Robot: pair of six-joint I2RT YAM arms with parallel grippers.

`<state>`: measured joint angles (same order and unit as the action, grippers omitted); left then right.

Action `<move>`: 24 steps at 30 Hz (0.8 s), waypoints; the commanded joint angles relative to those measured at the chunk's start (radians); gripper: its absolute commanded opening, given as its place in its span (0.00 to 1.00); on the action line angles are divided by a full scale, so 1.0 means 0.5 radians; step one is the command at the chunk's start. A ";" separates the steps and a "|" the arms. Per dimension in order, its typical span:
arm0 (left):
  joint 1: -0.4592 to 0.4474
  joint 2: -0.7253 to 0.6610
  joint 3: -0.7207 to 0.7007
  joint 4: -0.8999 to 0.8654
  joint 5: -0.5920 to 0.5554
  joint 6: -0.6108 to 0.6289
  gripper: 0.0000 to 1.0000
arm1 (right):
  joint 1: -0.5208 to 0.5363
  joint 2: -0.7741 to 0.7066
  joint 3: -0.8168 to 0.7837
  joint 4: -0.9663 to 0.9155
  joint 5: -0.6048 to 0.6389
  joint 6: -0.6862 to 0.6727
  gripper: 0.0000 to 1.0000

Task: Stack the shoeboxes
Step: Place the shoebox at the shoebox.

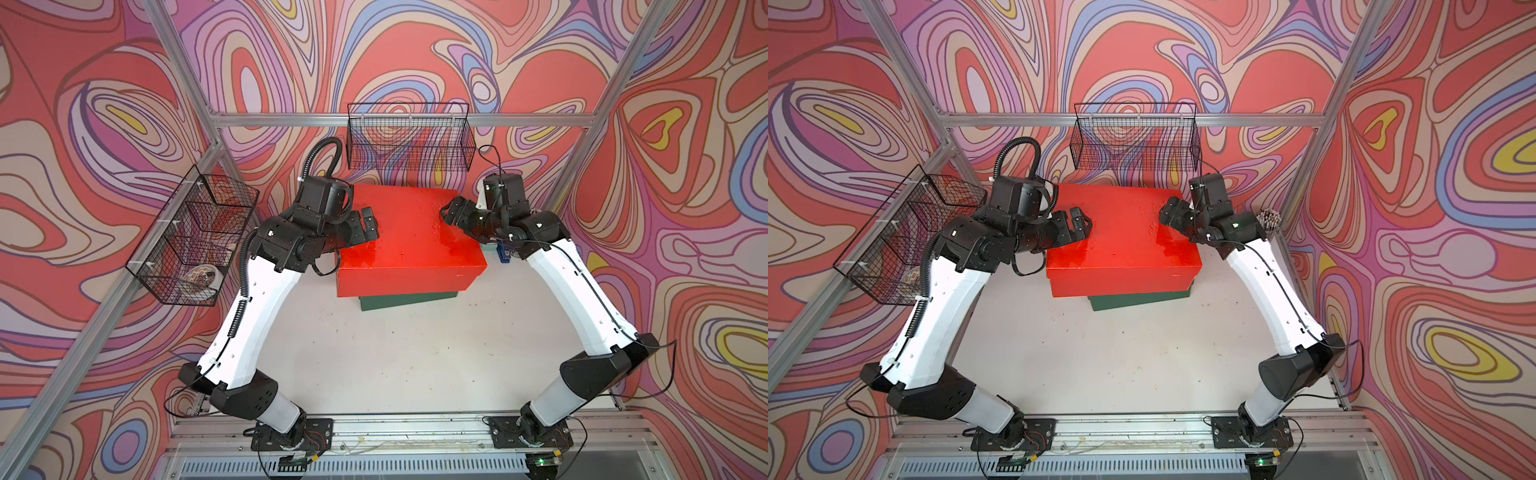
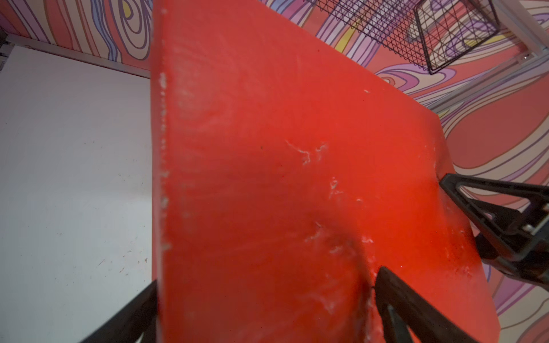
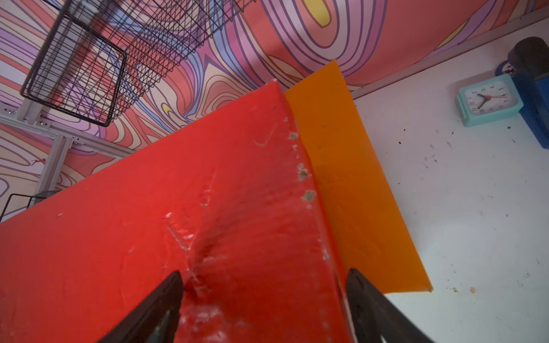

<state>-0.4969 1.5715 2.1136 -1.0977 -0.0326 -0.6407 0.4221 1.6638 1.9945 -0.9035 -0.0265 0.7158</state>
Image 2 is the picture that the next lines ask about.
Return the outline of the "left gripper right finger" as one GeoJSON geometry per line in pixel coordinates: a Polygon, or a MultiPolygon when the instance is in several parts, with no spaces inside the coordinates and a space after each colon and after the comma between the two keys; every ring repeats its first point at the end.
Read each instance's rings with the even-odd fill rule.
{"type": "Polygon", "coordinates": [[[474,342],[387,267],[380,267],[374,285],[375,303],[386,342],[474,342]]]}

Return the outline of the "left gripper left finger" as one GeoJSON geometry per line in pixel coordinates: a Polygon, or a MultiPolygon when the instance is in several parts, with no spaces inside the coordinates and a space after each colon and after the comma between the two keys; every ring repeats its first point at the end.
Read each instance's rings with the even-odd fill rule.
{"type": "Polygon", "coordinates": [[[155,343],[158,315],[157,290],[157,281],[153,281],[82,342],[155,343]]]}

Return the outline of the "red shoebox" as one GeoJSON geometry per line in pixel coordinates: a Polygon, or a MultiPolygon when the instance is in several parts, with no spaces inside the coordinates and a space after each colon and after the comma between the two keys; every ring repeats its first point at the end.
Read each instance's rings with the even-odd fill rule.
{"type": "Polygon", "coordinates": [[[382,266],[498,341],[436,114],[259,1],[153,23],[160,342],[381,342],[382,266]]]}

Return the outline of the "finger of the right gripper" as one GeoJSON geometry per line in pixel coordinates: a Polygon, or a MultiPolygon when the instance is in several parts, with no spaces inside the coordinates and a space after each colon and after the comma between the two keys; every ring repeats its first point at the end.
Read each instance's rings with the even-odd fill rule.
{"type": "Polygon", "coordinates": [[[446,174],[440,187],[478,228],[481,260],[505,276],[548,288],[548,187],[446,174]],[[470,187],[523,198],[522,212],[466,197],[470,187]]]}

